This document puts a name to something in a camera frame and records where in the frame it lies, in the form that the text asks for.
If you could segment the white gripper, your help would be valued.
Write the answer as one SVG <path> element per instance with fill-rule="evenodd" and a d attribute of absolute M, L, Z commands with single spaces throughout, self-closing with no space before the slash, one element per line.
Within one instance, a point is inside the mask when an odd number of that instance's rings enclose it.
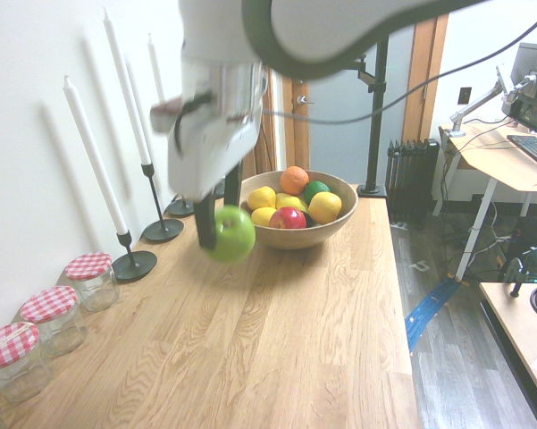
<path fill-rule="evenodd" d="M 225 176 L 224 204 L 238 206 L 242 182 L 241 160 L 256 145 L 262 102 L 235 116 L 215 110 L 216 97 L 206 91 L 187 102 L 169 134 L 168 182 L 173 191 L 193 204 L 198 242 L 215 248 L 214 195 L 207 195 Z"/>

